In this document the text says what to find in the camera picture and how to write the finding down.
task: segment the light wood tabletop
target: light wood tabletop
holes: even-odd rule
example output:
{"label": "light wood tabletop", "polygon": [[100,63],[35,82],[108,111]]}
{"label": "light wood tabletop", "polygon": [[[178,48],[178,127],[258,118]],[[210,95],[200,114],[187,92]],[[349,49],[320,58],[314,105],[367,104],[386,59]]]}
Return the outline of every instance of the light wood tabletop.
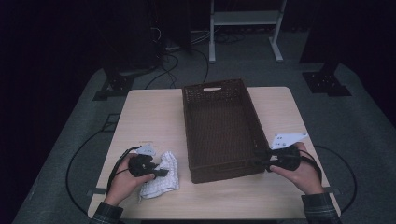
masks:
{"label": "light wood tabletop", "polygon": [[[297,105],[286,87],[247,88],[259,116],[268,143],[276,133],[309,133]],[[320,161],[311,139],[308,152]],[[108,177],[121,154],[130,147],[150,143],[159,163],[165,151],[171,151],[178,163],[180,189],[160,197],[142,199],[139,189],[120,204],[122,217],[133,219],[285,219],[304,218],[303,194],[286,178],[264,172],[229,180],[193,184],[187,158],[187,143],[180,89],[130,91],[119,124],[108,150],[97,183],[105,189]],[[323,187],[329,182],[323,172]],[[105,194],[93,194],[88,214],[91,217]],[[339,206],[331,194],[333,204]]]}

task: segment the plaid shirt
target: plaid shirt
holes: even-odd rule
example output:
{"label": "plaid shirt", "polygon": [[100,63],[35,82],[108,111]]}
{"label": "plaid shirt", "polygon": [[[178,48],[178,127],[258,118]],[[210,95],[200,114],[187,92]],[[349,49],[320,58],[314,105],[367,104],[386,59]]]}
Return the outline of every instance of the plaid shirt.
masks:
{"label": "plaid shirt", "polygon": [[[341,224],[329,193],[303,195],[304,211],[308,223]],[[123,209],[106,203],[100,203],[90,224],[117,224]]]}
{"label": "plaid shirt", "polygon": [[329,193],[303,195],[302,199],[308,223],[341,224]]}

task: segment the cloth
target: cloth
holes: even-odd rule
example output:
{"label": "cloth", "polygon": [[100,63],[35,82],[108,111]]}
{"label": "cloth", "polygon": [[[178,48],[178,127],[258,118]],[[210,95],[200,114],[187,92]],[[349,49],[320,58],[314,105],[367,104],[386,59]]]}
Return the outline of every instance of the cloth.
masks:
{"label": "cloth", "polygon": [[156,169],[166,169],[169,170],[169,172],[166,176],[157,176],[154,180],[144,184],[140,190],[141,198],[150,199],[158,197],[165,192],[179,189],[177,160],[172,152],[167,151],[161,155],[161,163]]}
{"label": "cloth", "polygon": [[100,203],[90,224],[116,224],[119,223],[123,209],[107,203]]}
{"label": "cloth", "polygon": [[329,193],[303,195],[304,212],[309,223],[341,224]]}

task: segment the table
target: table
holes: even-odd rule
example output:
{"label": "table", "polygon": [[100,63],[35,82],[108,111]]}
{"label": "table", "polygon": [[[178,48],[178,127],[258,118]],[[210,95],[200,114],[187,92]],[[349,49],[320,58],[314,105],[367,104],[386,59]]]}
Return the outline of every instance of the table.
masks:
{"label": "table", "polygon": [[215,11],[215,0],[210,4],[210,40],[209,40],[209,61],[216,61],[215,51],[215,26],[217,25],[262,25],[274,24],[274,36],[269,37],[271,48],[278,63],[283,62],[282,54],[277,46],[277,37],[283,20],[287,0],[282,0],[279,10],[269,11]]}
{"label": "table", "polygon": [[[247,88],[271,144],[276,133],[308,133],[291,92],[286,87]],[[309,137],[308,152],[320,162]],[[181,90],[130,91],[97,189],[105,189],[111,170],[125,149],[151,143],[154,162],[167,150],[177,158],[180,189],[139,202],[137,189],[120,204],[122,217],[135,219],[284,219],[304,218],[302,193],[284,177],[263,173],[235,179],[192,184],[188,167]],[[323,174],[323,186],[329,187]],[[331,194],[338,213],[339,206]],[[105,194],[95,193],[91,217]]]}

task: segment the white metal stand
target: white metal stand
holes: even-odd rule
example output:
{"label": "white metal stand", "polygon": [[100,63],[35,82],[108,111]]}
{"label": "white metal stand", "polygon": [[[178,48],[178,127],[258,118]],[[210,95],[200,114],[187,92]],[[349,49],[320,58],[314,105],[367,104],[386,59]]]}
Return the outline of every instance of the white metal stand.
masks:
{"label": "white metal stand", "polygon": [[280,31],[280,25],[283,20],[286,3],[287,0],[283,0],[280,10],[215,12],[215,0],[211,0],[209,61],[211,63],[214,63],[216,61],[215,26],[274,24],[276,26],[274,36],[271,36],[269,38],[269,41],[275,54],[276,61],[282,63],[283,57],[280,53],[276,41]]}

